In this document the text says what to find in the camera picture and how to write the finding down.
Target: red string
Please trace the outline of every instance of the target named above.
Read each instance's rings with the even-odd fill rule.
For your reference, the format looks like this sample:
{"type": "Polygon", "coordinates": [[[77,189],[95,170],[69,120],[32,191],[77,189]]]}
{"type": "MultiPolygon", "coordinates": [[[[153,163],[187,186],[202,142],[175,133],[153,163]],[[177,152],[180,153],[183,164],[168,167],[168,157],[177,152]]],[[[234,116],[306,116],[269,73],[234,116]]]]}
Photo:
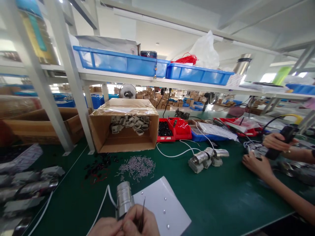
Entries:
{"type": "Polygon", "coordinates": [[[177,63],[192,63],[193,65],[196,64],[197,61],[199,61],[196,57],[196,55],[192,55],[189,52],[186,52],[182,58],[176,60],[176,61],[171,61],[171,63],[177,62],[177,63]]]}

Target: metal shelf frame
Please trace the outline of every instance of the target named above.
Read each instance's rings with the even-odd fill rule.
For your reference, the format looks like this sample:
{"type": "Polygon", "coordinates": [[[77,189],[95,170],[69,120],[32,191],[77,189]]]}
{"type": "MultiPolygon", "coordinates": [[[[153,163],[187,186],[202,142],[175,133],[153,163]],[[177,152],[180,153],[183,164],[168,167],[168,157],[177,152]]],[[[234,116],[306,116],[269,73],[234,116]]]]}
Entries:
{"type": "MultiPolygon", "coordinates": [[[[90,12],[84,7],[80,0],[64,0],[63,4],[61,4],[59,0],[43,0],[41,2],[44,2],[45,4],[53,33],[56,36],[55,40],[63,65],[56,66],[39,64],[38,58],[32,49],[26,30],[24,29],[22,20],[19,16],[15,1],[4,0],[2,1],[2,6],[0,6],[0,13],[4,16],[3,19],[9,35],[11,36],[22,62],[3,61],[0,59],[0,73],[20,77],[28,76],[31,79],[35,90],[39,95],[42,106],[45,108],[49,119],[53,123],[54,129],[66,152],[70,152],[74,146],[70,140],[69,134],[66,131],[59,110],[49,89],[49,84],[52,83],[69,83],[90,148],[90,154],[94,153],[95,147],[89,127],[88,108],[83,95],[84,91],[88,107],[93,108],[89,85],[101,84],[105,101],[108,100],[107,82],[177,88],[183,90],[267,96],[272,98],[274,104],[277,104],[280,99],[305,101],[310,97],[315,97],[303,94],[260,92],[254,89],[242,87],[211,85],[165,78],[157,78],[156,81],[153,81],[152,77],[147,76],[80,68],[76,64],[69,33],[66,28],[66,24],[68,24],[70,33],[72,35],[77,34],[70,3],[72,3],[83,18],[90,24],[93,28],[94,34],[100,35],[96,0],[87,0],[90,12]]],[[[311,54],[314,54],[314,47],[309,47],[307,51],[308,53],[304,53],[303,57],[297,62],[296,67],[294,68],[295,71],[304,69],[303,64],[305,64],[305,61],[309,59],[311,54]]]]}

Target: white plastic bag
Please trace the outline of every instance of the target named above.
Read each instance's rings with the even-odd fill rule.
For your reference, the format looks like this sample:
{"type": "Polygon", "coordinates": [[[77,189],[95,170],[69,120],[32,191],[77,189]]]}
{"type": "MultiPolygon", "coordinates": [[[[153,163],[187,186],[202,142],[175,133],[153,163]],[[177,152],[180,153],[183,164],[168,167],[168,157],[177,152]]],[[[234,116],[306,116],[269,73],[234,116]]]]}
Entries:
{"type": "Polygon", "coordinates": [[[213,34],[210,30],[205,36],[199,38],[189,51],[190,54],[196,55],[198,59],[196,66],[218,69],[220,64],[219,55],[213,48],[213,40],[213,34]]]}

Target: open cardboard box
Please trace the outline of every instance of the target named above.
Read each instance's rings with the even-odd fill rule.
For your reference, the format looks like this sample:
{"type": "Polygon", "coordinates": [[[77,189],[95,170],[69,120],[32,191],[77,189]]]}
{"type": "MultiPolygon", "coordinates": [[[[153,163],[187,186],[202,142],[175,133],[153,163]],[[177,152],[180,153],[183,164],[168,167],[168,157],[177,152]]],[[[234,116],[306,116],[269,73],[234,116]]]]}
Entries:
{"type": "Polygon", "coordinates": [[[98,153],[128,152],[154,149],[158,136],[159,116],[147,99],[112,98],[90,115],[90,126],[98,153]],[[149,116],[149,130],[139,136],[132,128],[112,134],[112,116],[149,116]]]}

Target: white shelf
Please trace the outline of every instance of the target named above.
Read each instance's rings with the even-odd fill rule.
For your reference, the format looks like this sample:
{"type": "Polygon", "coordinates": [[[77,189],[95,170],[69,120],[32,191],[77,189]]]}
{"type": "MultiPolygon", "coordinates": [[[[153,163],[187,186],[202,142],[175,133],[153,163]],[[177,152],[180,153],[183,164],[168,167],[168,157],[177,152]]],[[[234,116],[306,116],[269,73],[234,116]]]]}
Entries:
{"type": "MultiPolygon", "coordinates": [[[[58,70],[64,71],[63,66],[57,65],[41,65],[44,70],[58,70]]],[[[208,92],[220,92],[220,93],[233,93],[233,94],[243,94],[243,95],[253,95],[253,96],[266,96],[275,97],[283,99],[299,99],[306,100],[310,97],[315,97],[314,95],[297,94],[297,93],[264,93],[257,91],[255,89],[242,88],[242,87],[230,87],[222,85],[212,85],[203,84],[196,82],[188,82],[182,80],[171,80],[171,79],[161,79],[157,78],[154,82],[152,77],[139,76],[131,74],[122,74],[116,72],[102,71],[102,70],[91,70],[78,68],[80,78],[85,81],[86,85],[98,84],[103,82],[113,82],[113,83],[128,83],[137,84],[143,86],[155,86],[155,87],[165,87],[165,88],[175,88],[175,89],[185,89],[185,90],[197,90],[197,91],[208,91],[208,92]]],[[[14,75],[26,75],[27,72],[23,67],[21,62],[12,61],[0,61],[0,73],[14,74],[14,75]]],[[[50,83],[66,83],[66,78],[60,77],[50,77],[50,83]]]]}

